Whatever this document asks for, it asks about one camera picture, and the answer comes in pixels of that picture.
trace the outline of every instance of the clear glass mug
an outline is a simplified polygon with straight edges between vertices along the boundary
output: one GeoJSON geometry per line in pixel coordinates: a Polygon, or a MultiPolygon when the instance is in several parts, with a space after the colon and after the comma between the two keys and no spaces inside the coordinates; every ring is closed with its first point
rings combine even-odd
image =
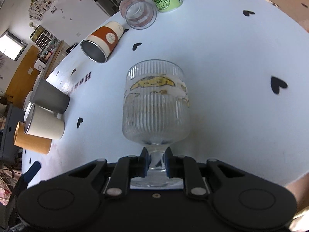
{"type": "Polygon", "coordinates": [[[134,178],[139,187],[171,186],[164,152],[190,132],[188,90],[182,69],[164,60],[147,60],[134,65],[126,78],[123,104],[124,136],[147,148],[151,163],[146,178],[134,178]]]}
{"type": "Polygon", "coordinates": [[[122,17],[136,30],[150,27],[157,18],[157,9],[145,0],[123,0],[119,6],[122,17]]]}

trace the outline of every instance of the screw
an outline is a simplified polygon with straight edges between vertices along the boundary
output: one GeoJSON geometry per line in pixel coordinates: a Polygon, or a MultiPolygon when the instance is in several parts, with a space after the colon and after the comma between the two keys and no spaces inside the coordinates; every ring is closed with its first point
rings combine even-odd
{"type": "Polygon", "coordinates": [[[117,188],[117,187],[111,187],[108,190],[106,190],[106,193],[108,195],[111,195],[111,196],[119,196],[119,195],[121,195],[122,190],[120,188],[117,188]]]}
{"type": "Polygon", "coordinates": [[[155,193],[155,194],[153,194],[153,195],[152,195],[152,197],[153,197],[153,198],[158,199],[158,198],[160,198],[160,197],[161,197],[161,195],[160,195],[160,194],[158,194],[158,193],[155,193]]]}
{"type": "Polygon", "coordinates": [[[194,187],[191,189],[191,194],[194,194],[194,195],[204,195],[206,193],[207,193],[206,189],[202,187],[194,187]]]}

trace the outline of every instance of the tabletop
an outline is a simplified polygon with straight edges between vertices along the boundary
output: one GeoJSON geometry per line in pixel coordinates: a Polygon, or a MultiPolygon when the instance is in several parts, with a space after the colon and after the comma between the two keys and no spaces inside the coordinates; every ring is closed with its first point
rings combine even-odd
{"type": "Polygon", "coordinates": [[[23,154],[23,172],[42,164],[30,185],[97,158],[140,154],[142,146],[122,134],[122,105],[127,71],[148,59],[185,74],[191,133],[171,146],[174,154],[217,158],[280,185],[309,171],[309,35],[285,13],[264,0],[183,0],[145,30],[120,13],[102,25],[108,21],[129,31],[106,63],[78,45],[47,78],[70,103],[49,154],[23,154]],[[133,51],[135,43],[142,44],[133,51]]]}

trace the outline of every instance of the wooden panel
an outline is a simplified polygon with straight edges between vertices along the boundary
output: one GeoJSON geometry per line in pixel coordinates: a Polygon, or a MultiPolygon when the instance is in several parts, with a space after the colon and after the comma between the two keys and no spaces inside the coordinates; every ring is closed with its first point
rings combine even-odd
{"type": "Polygon", "coordinates": [[[14,76],[7,87],[5,96],[13,105],[22,108],[28,93],[39,75],[39,71],[34,68],[34,63],[37,60],[39,49],[34,45],[30,47],[23,60],[20,62],[14,76]],[[29,68],[33,68],[31,74],[28,74],[29,68]]]}

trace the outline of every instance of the black heart decal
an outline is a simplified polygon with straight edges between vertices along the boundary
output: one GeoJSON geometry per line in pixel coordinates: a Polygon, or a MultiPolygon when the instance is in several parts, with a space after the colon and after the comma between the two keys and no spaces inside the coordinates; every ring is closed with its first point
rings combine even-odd
{"type": "Polygon", "coordinates": [[[78,118],[78,121],[77,121],[77,128],[79,128],[80,123],[82,123],[83,121],[84,121],[83,118],[78,118]]]}
{"type": "Polygon", "coordinates": [[[249,10],[243,10],[243,14],[244,14],[246,17],[250,16],[250,14],[251,14],[251,15],[255,15],[254,12],[249,11],[249,10]]]}
{"type": "Polygon", "coordinates": [[[277,95],[279,94],[280,87],[282,89],[288,88],[288,84],[286,82],[284,82],[280,78],[276,78],[274,76],[271,77],[270,85],[271,85],[271,89],[274,92],[274,94],[277,94],[277,95]]]}
{"type": "Polygon", "coordinates": [[[137,48],[137,46],[140,46],[142,43],[135,43],[134,45],[133,45],[133,48],[132,48],[132,50],[136,50],[136,48],[137,48]]]}

